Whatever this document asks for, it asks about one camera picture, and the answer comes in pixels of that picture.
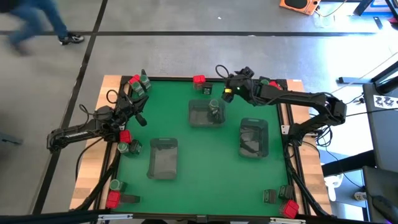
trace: concrete floor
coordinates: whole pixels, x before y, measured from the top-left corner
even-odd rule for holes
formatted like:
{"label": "concrete floor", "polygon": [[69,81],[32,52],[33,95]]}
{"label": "concrete floor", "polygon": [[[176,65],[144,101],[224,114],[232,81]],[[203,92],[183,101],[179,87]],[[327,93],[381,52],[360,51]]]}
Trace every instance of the concrete floor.
{"label": "concrete floor", "polygon": [[[70,30],[93,30],[102,0],[57,2]],[[99,31],[359,33],[344,37],[99,36],[76,105],[83,103],[93,111],[103,75],[132,75],[144,68],[149,75],[190,77],[200,73],[214,77],[219,63],[230,70],[249,66],[256,75],[270,78],[301,79],[307,91],[332,91],[337,88],[337,77],[359,77],[398,49],[397,43],[390,41],[396,32],[379,31],[372,17],[349,16],[355,3],[345,5],[334,19],[323,20],[278,4],[262,0],[113,0],[108,2]],[[338,5],[322,3],[322,11]],[[0,30],[13,30],[18,24],[0,15]],[[45,138],[59,127],[89,38],[84,44],[62,47],[54,36],[36,37],[28,43],[34,55],[27,58],[17,58],[6,45],[0,45],[0,131],[24,139],[21,146],[0,142],[1,215],[29,213],[49,154]],[[361,89],[354,87],[336,96],[349,101],[360,93]],[[349,113],[362,110],[350,106]],[[70,125],[84,119],[75,108]],[[365,116],[347,121],[335,131],[335,138],[352,138],[345,134],[352,133],[348,131],[352,127],[364,130],[358,136],[367,136],[366,141],[344,149],[332,145],[330,150],[351,155],[371,149],[366,123],[358,128],[363,121],[367,122]],[[75,162],[84,145],[79,142],[62,151],[44,212],[68,210]]]}

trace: table leg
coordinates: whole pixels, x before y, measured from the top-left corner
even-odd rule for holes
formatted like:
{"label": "table leg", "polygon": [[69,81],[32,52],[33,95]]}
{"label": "table leg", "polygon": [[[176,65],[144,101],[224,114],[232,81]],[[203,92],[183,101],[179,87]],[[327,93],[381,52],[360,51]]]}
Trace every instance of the table leg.
{"label": "table leg", "polygon": [[22,144],[22,140],[21,139],[15,138],[13,136],[10,136],[10,135],[4,134],[4,133],[0,133],[0,141],[11,142],[11,143],[14,143],[14,144]]}
{"label": "table leg", "polygon": [[340,174],[342,172],[362,169],[364,166],[376,166],[373,150],[322,165],[322,171],[323,176],[327,177],[330,175]]}

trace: small green cylinder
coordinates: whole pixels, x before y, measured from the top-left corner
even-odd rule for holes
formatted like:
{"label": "small green cylinder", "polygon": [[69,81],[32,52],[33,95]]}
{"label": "small green cylinder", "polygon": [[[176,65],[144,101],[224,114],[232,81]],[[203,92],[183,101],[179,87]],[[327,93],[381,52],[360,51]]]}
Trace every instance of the small green cylinder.
{"label": "small green cylinder", "polygon": [[211,100],[209,103],[209,108],[213,114],[218,112],[218,108],[220,107],[220,104],[218,103],[218,100]]}
{"label": "small green cylinder", "polygon": [[142,96],[144,94],[144,89],[141,87],[139,82],[134,82],[131,87],[138,94],[138,96]]}
{"label": "small green cylinder", "polygon": [[129,152],[129,144],[127,144],[125,142],[119,143],[118,144],[118,150],[122,154]]}
{"label": "small green cylinder", "polygon": [[148,78],[147,75],[141,75],[140,81],[142,82],[142,84],[144,84],[144,86],[145,86],[145,88],[146,88],[147,90],[149,90],[150,87],[152,86],[152,85],[150,84],[150,81],[149,81],[149,78]]}
{"label": "small green cylinder", "polygon": [[109,183],[109,189],[111,190],[117,190],[120,192],[123,192],[124,189],[126,189],[127,184],[124,182],[121,182],[118,179],[113,179],[111,180],[111,182]]}
{"label": "small green cylinder", "polygon": [[269,81],[266,80],[266,79],[263,79],[263,80],[261,80],[260,82],[261,82],[262,84],[264,84],[264,85],[269,85]]}

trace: black bracket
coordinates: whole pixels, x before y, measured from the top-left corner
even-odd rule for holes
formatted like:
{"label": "black bracket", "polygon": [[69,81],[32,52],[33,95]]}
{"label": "black bracket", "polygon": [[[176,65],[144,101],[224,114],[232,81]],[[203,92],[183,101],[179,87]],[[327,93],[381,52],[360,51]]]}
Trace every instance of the black bracket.
{"label": "black bracket", "polygon": [[197,215],[197,223],[207,223],[207,215]]}

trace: green mat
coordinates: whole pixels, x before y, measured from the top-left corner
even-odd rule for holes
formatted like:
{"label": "green mat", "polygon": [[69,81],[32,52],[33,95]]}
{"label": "green mat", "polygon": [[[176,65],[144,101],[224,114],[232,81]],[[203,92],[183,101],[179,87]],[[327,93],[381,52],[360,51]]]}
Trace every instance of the green mat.
{"label": "green mat", "polygon": [[[124,203],[114,212],[174,213],[206,215],[280,216],[276,204],[262,201],[263,190],[287,184],[282,140],[276,106],[253,107],[235,96],[226,105],[221,128],[192,128],[188,102],[221,97],[223,83],[213,83],[213,94],[202,95],[192,82],[152,81],[139,126],[131,119],[127,128],[143,149],[138,156],[121,156],[118,179],[128,184],[125,194],[141,196],[137,204]],[[264,159],[239,156],[239,125],[243,118],[269,123],[269,155]],[[147,177],[152,138],[178,140],[175,180]]]}

